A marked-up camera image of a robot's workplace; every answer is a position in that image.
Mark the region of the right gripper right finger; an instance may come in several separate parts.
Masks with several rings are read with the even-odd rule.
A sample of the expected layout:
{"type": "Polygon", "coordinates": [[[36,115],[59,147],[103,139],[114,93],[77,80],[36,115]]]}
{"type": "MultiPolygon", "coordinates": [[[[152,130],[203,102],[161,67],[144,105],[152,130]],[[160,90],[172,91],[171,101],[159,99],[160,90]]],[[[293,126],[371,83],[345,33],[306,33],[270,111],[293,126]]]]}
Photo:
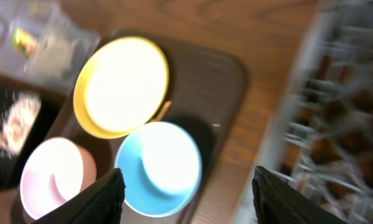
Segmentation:
{"type": "Polygon", "coordinates": [[[259,224],[346,224],[262,166],[255,168],[252,190],[259,224]]]}

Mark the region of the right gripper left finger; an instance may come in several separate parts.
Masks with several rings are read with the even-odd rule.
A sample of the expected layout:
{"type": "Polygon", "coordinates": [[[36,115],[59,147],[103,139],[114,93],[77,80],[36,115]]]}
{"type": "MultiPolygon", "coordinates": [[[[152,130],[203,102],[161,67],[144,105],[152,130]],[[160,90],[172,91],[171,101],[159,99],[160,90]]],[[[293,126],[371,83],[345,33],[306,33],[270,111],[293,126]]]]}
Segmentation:
{"type": "Polygon", "coordinates": [[[121,169],[114,168],[34,224],[119,224],[125,188],[121,169]]]}

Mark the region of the white bowl with rice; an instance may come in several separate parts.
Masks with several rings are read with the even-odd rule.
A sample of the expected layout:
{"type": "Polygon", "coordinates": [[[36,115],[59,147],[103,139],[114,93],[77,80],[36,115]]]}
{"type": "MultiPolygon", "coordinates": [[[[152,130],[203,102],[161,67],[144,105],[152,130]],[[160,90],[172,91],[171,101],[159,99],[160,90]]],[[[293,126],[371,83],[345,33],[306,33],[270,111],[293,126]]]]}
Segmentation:
{"type": "Polygon", "coordinates": [[[66,138],[50,138],[28,158],[21,175],[24,210],[37,220],[68,202],[97,179],[93,156],[66,138]]]}

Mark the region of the light blue bowl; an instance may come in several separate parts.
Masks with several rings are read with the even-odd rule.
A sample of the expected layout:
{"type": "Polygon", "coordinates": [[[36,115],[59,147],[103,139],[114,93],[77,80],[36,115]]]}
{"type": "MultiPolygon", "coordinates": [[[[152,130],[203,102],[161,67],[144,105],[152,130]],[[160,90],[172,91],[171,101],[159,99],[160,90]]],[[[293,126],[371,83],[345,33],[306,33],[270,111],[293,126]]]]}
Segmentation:
{"type": "Polygon", "coordinates": [[[114,166],[123,173],[125,203],[147,217],[168,217],[182,210],[202,179],[197,143],[185,129],[165,121],[145,124],[127,135],[114,166]]]}

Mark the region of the yellow plate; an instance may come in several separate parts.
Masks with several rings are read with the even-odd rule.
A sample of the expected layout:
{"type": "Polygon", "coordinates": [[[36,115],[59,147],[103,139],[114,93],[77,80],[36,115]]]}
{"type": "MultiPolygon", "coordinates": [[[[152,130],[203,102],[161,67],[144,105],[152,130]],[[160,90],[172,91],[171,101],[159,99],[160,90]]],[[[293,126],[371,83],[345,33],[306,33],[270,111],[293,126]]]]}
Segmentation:
{"type": "Polygon", "coordinates": [[[73,110],[88,134],[120,138],[154,118],[168,88],[161,48],[145,37],[120,37],[101,46],[81,69],[73,110]]]}

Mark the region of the green orange snack wrapper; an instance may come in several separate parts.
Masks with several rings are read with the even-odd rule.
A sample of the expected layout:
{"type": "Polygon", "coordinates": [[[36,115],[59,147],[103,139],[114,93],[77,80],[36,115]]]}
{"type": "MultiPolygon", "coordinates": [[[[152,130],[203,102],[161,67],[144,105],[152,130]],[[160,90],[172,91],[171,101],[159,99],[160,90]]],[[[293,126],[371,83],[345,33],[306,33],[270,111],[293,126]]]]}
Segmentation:
{"type": "Polygon", "coordinates": [[[16,27],[12,32],[12,46],[19,54],[29,58],[38,48],[38,42],[30,33],[16,27]]]}

